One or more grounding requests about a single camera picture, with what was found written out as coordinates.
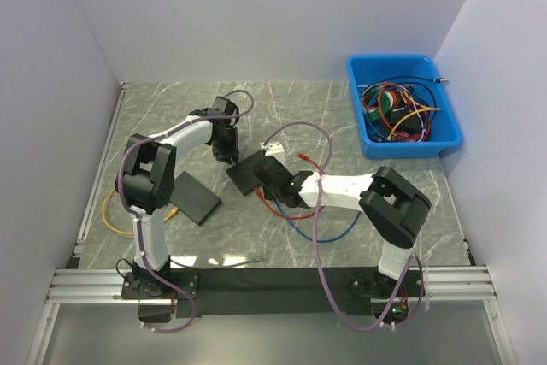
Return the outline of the black network switch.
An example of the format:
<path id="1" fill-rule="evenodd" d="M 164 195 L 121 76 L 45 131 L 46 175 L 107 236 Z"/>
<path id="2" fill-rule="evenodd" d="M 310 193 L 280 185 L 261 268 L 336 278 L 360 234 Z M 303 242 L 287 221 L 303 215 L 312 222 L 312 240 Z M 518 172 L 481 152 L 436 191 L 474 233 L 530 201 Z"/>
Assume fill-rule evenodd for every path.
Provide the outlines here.
<path id="1" fill-rule="evenodd" d="M 226 174 L 243 197 L 260 187 L 261 181 L 253 174 L 253 167 L 264 157 L 262 151 L 257 151 L 237 164 L 231 166 Z"/>
<path id="2" fill-rule="evenodd" d="M 222 205 L 222 200 L 187 172 L 174 180 L 170 202 L 198 226 Z"/>

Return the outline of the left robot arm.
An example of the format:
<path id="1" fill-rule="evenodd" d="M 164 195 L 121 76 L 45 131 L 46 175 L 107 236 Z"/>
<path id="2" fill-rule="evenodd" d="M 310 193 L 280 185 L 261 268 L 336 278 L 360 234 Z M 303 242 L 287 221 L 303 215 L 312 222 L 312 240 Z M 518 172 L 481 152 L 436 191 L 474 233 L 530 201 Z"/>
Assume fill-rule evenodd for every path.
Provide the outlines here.
<path id="1" fill-rule="evenodd" d="M 166 296 L 174 285 L 163 212 L 174 191 L 178 156 L 206 144 L 216 161 L 236 163 L 236 124 L 243 114 L 228 97 L 217 97 L 210 108 L 190 112 L 173 127 L 151 135 L 134 134 L 127 141 L 115 189 L 132 218 L 132 274 L 153 298 Z"/>

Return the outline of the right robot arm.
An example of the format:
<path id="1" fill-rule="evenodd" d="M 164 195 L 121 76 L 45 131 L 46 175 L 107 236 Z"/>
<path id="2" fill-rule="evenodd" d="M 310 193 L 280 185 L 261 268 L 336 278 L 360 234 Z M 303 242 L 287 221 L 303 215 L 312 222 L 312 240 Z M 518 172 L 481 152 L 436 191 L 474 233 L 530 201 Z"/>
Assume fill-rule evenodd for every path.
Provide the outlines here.
<path id="1" fill-rule="evenodd" d="M 274 200 L 289 208 L 335 207 L 363 212 L 384 244 L 376 286 L 386 296 L 406 285 L 403 267 L 411 256 L 432 203 L 393 168 L 373 174 L 325 175 L 309 170 L 292 174 L 280 161 L 265 156 L 252 173 Z"/>

